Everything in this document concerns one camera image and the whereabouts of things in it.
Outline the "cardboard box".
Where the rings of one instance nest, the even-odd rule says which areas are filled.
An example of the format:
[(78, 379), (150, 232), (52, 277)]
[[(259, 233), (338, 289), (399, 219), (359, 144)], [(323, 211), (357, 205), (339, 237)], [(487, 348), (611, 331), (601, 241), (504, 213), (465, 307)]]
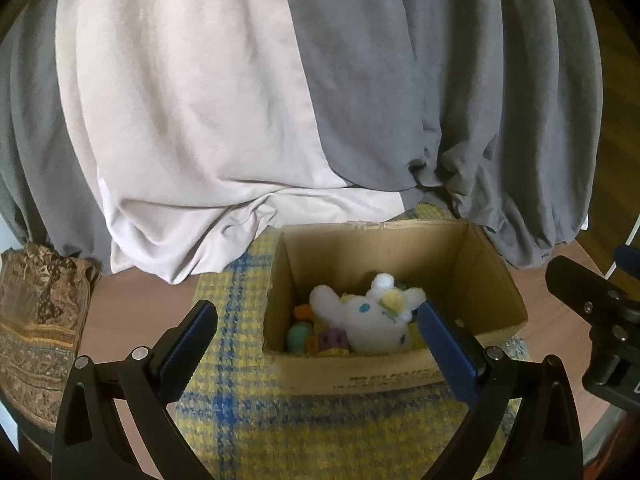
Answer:
[(262, 353), (286, 392), (372, 393), (442, 378), (431, 353), (415, 344), (380, 356), (296, 356), (286, 350), (294, 310), (314, 287), (363, 295), (380, 273), (398, 286), (423, 289), (433, 306), (461, 321), (484, 346), (502, 344), (527, 321), (506, 265), (476, 226), (425, 220), (290, 226), (276, 235), (262, 337)]

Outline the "yellow plush duck toy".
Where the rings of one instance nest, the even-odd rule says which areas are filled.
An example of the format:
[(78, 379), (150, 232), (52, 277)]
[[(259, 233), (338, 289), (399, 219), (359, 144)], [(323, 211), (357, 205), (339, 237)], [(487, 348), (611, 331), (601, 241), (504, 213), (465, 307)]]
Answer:
[(408, 333), (412, 351), (418, 351), (427, 347), (427, 344), (420, 333), (417, 322), (411, 322), (408, 325)]

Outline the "grey and white bedsheet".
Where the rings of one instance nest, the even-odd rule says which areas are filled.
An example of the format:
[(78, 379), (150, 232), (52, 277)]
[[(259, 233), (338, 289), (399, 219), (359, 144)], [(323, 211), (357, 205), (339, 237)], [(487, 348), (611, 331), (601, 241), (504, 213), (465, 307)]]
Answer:
[(1, 0), (1, 215), (170, 284), (420, 202), (514, 266), (585, 225), (588, 0)]

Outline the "brown patterned cushion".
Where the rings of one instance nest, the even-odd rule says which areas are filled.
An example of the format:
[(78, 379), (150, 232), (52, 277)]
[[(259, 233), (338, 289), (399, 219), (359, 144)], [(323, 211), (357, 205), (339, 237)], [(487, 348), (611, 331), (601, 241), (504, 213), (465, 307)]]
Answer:
[(43, 430), (55, 428), (100, 276), (34, 243), (1, 255), (1, 392)]

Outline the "colourful cube block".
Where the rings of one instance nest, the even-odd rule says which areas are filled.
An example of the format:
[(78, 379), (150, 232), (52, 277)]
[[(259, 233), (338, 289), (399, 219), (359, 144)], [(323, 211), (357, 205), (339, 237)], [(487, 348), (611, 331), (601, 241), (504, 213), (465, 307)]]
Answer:
[(321, 333), (312, 334), (306, 341), (305, 350), (309, 354), (340, 350), (349, 352), (347, 334), (339, 328), (327, 328)]

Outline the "yellow blue woven mat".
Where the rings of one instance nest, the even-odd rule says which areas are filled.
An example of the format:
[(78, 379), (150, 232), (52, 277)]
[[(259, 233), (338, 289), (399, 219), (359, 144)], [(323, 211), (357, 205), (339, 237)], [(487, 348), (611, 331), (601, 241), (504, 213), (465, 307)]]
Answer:
[[(424, 205), (396, 221), (406, 220), (460, 221)], [(442, 378), (294, 396), (274, 376), (262, 337), (282, 229), (263, 232), (223, 271), (201, 276), (195, 295), (216, 307), (218, 328), (178, 403), (179, 429), (218, 479), (421, 478), (466, 413)]]

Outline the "white plush bunny toy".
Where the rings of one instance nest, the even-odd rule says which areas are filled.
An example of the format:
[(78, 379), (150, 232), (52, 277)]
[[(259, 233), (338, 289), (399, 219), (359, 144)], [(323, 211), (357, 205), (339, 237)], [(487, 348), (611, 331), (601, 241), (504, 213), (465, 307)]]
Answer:
[(425, 301), (422, 288), (400, 289), (388, 273), (378, 274), (364, 295), (338, 296), (330, 286), (318, 285), (309, 296), (316, 318), (329, 328), (342, 330), (349, 347), (360, 354), (410, 350), (409, 325)]

